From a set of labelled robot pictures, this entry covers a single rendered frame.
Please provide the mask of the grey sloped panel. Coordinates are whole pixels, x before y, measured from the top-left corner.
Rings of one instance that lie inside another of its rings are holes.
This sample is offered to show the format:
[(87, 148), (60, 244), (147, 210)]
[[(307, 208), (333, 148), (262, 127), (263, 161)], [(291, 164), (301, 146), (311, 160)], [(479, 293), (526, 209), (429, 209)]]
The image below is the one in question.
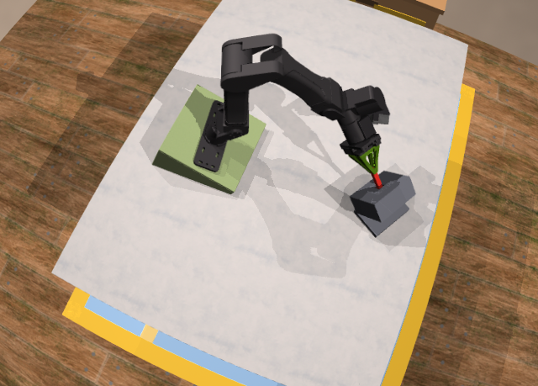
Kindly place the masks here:
[(409, 211), (405, 203), (415, 195), (409, 176), (387, 171), (378, 176), (380, 189), (372, 179), (350, 196), (354, 213), (375, 238)]

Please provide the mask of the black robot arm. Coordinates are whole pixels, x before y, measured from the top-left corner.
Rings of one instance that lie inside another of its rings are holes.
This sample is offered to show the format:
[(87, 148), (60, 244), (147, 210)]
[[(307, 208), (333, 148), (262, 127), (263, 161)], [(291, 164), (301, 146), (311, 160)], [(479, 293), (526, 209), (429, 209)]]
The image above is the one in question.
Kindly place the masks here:
[[(252, 63), (252, 52), (254, 55), (272, 46), (261, 54), (260, 62)], [(282, 48), (280, 35), (261, 34), (228, 40), (222, 45), (220, 80), (225, 92), (225, 118), (224, 102), (215, 100), (193, 161), (195, 166), (211, 172), (219, 170), (227, 141), (249, 133), (248, 91), (268, 82), (296, 94), (313, 112), (331, 121), (337, 120), (339, 125), (350, 124), (361, 116), (358, 124), (366, 140), (377, 133), (374, 124), (389, 122), (390, 112), (379, 87), (342, 91), (331, 77), (319, 76), (292, 58)]]

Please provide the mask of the dark red peg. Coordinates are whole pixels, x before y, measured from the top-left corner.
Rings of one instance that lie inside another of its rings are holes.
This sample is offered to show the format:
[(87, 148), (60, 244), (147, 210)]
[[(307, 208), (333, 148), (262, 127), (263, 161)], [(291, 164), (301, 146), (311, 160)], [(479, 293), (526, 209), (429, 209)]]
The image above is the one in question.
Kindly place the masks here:
[(380, 180), (378, 174), (377, 173), (375, 175), (372, 174), (372, 178), (373, 178), (373, 180), (374, 180), (374, 182), (376, 184), (377, 189), (380, 189), (382, 187), (382, 183), (381, 183), (381, 180)]

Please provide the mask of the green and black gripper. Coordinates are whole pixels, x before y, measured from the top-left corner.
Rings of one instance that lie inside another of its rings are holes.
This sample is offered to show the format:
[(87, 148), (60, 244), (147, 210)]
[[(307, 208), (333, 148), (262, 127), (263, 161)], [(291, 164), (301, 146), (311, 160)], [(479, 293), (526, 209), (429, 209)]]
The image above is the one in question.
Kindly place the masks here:
[[(350, 124), (340, 125), (346, 138), (345, 141), (340, 143), (340, 148), (343, 149), (345, 154), (347, 154), (353, 161), (362, 166), (370, 174), (372, 173), (375, 175), (378, 173), (378, 154), (379, 146), (382, 143), (380, 141), (381, 137), (379, 134), (375, 134), (366, 140), (358, 124), (360, 120), (361, 116)], [(367, 161), (367, 156), (369, 162)]]

